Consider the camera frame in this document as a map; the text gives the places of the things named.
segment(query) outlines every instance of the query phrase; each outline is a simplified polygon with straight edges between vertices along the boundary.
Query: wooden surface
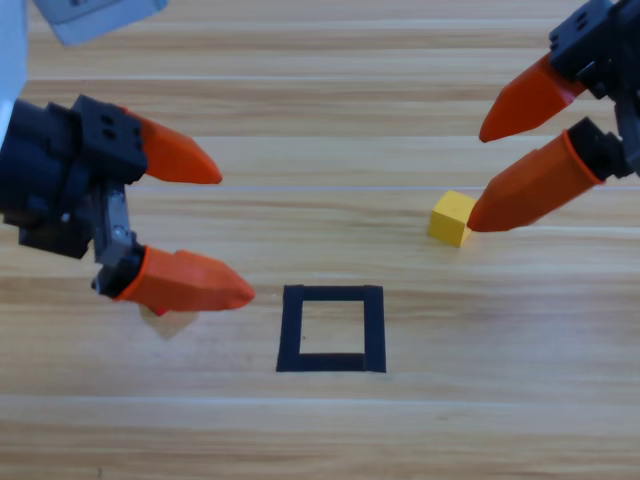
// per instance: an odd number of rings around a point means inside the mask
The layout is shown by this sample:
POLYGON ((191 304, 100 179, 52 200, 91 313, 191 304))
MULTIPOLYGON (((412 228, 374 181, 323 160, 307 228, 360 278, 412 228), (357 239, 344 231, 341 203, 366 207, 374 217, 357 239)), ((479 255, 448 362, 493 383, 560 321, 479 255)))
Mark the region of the wooden surface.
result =
MULTIPOLYGON (((0 478, 639 478, 636 179, 460 250, 425 235, 447 189, 477 197, 586 114, 614 128, 587 95, 477 140, 581 3, 176 0, 66 50, 34 13, 24 98, 85 93, 195 136, 224 185, 144 180, 133 226, 225 260, 257 298, 156 320, 97 297, 91 256, 0 229, 0 478), (276 373, 295 283, 384 286, 388 373, 276 373)), ((362 348, 361 325, 312 306, 303 350, 362 348)))

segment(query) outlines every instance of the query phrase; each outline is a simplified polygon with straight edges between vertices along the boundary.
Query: yellow cube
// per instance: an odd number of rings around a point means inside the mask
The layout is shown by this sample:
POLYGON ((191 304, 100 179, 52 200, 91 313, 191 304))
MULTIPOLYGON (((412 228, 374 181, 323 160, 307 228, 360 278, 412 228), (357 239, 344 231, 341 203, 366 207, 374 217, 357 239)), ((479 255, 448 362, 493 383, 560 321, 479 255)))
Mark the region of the yellow cube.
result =
POLYGON ((471 234, 467 221, 475 203, 473 198, 449 190, 431 211, 429 236, 454 247, 461 247, 471 234))

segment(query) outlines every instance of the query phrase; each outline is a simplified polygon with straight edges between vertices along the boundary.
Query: orange fingertip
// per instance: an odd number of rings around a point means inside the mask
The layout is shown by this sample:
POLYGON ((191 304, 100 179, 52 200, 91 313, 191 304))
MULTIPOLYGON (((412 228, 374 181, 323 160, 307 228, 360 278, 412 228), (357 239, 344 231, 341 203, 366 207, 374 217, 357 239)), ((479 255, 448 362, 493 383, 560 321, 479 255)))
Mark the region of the orange fingertip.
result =
POLYGON ((147 174, 165 182, 218 184, 222 173, 216 163, 193 138, 125 111, 141 124, 147 174))
POLYGON ((253 288, 220 260, 147 246, 140 272, 115 300, 179 312, 233 310, 254 298, 253 288))
POLYGON ((482 142, 533 130, 586 90, 581 83, 563 79, 550 59, 550 53, 545 55, 500 92, 480 129, 482 142))
POLYGON ((500 232, 530 225, 601 183, 565 131, 491 180, 467 226, 476 232, 500 232))

